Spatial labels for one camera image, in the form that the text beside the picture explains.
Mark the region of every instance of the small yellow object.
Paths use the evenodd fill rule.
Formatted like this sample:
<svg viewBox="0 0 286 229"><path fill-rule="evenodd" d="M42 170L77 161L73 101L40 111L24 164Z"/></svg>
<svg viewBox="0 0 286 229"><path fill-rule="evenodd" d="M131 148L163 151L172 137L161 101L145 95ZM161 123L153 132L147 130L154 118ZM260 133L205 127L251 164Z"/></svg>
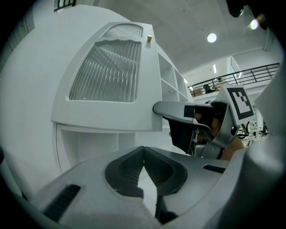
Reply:
<svg viewBox="0 0 286 229"><path fill-rule="evenodd" d="M150 42L152 40L152 37L153 37L152 35L148 35L147 36L147 41Z"/></svg>

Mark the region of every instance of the cable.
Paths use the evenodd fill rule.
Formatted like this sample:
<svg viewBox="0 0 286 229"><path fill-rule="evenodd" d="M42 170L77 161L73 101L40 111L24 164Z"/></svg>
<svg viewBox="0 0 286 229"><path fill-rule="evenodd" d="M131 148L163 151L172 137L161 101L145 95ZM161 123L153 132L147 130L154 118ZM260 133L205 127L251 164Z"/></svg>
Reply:
<svg viewBox="0 0 286 229"><path fill-rule="evenodd" d="M244 126L244 124L241 124L241 126L242 126L242 128L243 128L245 134L238 134L237 136L238 136L240 139L244 139L245 137L249 136L248 124L249 124L249 121L247 122L246 127Z"/></svg>

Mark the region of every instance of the metal railing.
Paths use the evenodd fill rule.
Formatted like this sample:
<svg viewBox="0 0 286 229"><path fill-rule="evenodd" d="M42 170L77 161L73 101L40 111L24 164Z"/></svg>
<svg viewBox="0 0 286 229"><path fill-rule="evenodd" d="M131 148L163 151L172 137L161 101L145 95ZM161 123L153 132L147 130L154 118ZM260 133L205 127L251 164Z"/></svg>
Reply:
<svg viewBox="0 0 286 229"><path fill-rule="evenodd" d="M268 64L257 68L251 68L240 72L219 76L198 84L189 86L192 96L199 96L219 91L224 84L247 85L262 81L269 81L279 68L279 63Z"/></svg>
<svg viewBox="0 0 286 229"><path fill-rule="evenodd" d="M54 12L66 8L68 6L75 6L76 0L55 0Z"/></svg>

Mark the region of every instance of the frosted glass panel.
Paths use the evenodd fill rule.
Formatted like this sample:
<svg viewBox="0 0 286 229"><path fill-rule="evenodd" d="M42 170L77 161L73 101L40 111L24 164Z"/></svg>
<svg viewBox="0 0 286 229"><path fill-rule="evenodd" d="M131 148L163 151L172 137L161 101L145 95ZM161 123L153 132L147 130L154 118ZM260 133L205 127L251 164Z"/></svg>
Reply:
<svg viewBox="0 0 286 229"><path fill-rule="evenodd" d="M134 24L119 24L111 27L102 37L141 38L143 27Z"/></svg>
<svg viewBox="0 0 286 229"><path fill-rule="evenodd" d="M96 42L77 73L70 100L136 100L141 42Z"/></svg>

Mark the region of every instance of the open shelving unit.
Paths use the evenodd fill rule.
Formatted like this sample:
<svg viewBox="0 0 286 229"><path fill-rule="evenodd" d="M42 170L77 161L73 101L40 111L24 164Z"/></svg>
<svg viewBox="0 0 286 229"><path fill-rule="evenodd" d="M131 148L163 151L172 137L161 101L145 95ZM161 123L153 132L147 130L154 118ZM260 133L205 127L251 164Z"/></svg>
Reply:
<svg viewBox="0 0 286 229"><path fill-rule="evenodd" d="M187 102L187 87L182 75L158 53L162 101ZM168 127L169 123L163 119L163 127Z"/></svg>

